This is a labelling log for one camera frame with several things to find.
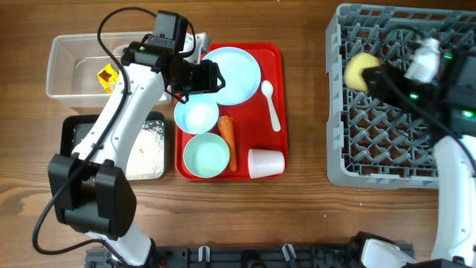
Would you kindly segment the yellow plastic cup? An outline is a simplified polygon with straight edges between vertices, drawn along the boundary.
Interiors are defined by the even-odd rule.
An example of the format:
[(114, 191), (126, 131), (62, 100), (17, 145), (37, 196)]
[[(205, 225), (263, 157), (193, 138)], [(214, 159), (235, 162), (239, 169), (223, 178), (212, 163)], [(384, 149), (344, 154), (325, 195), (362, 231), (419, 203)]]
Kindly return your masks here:
[(368, 92), (367, 84), (362, 77), (366, 68), (374, 68), (380, 65), (380, 59), (377, 57), (361, 52), (354, 55), (347, 63), (344, 70), (344, 82), (347, 87), (360, 92)]

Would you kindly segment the light blue bowl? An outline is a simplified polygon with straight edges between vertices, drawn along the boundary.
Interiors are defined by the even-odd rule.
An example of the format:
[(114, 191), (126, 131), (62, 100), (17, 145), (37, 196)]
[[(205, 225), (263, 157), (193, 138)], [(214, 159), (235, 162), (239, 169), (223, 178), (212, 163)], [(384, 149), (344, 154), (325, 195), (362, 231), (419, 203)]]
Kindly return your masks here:
[(178, 102), (174, 109), (176, 126), (191, 135), (210, 131), (215, 127), (218, 118), (218, 104), (208, 97), (190, 97), (186, 103)]

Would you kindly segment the yellow snack wrapper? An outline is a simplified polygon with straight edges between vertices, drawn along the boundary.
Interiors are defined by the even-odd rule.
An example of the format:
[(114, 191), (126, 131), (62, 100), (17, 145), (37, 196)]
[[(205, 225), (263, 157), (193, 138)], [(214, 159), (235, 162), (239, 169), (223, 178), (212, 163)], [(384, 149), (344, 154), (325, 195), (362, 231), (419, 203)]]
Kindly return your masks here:
[(112, 94), (118, 82), (119, 74), (108, 63), (97, 73), (97, 78), (106, 94)]

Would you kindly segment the pile of white rice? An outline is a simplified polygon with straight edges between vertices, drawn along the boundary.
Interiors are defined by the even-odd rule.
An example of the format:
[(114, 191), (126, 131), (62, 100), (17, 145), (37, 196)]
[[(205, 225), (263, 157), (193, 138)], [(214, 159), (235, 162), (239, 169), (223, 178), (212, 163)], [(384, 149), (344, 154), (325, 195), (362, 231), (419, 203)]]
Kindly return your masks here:
[(158, 179), (164, 173), (164, 122), (145, 121), (126, 166), (128, 180)]

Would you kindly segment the white tissue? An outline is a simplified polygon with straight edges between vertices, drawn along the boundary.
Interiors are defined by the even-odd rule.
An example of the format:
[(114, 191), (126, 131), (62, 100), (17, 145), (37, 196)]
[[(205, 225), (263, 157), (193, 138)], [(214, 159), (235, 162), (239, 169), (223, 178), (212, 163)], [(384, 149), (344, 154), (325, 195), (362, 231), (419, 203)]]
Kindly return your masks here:
[(158, 103), (170, 103), (171, 96), (167, 93), (164, 93), (158, 100)]

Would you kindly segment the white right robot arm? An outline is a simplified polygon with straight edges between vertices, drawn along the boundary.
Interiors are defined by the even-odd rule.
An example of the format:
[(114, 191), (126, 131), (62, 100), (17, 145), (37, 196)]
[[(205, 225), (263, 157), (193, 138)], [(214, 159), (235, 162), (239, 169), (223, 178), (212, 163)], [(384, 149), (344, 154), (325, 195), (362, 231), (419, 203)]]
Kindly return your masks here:
[(437, 236), (427, 266), (475, 266), (475, 50), (416, 54), (403, 71), (368, 53), (345, 68), (352, 89), (421, 118), (439, 178)]

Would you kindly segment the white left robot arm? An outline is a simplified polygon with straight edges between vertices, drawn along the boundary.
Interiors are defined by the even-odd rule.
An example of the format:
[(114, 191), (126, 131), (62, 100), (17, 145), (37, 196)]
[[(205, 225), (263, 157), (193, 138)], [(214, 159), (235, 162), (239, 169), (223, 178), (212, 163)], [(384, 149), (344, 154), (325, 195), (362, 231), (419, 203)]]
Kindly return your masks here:
[(121, 267), (151, 267), (155, 242), (134, 221), (137, 199), (125, 169), (133, 144), (164, 93), (215, 93), (225, 87), (217, 63), (192, 59), (183, 46), (132, 42), (116, 60), (119, 84), (90, 132), (48, 166), (53, 209), (59, 223), (101, 243)]

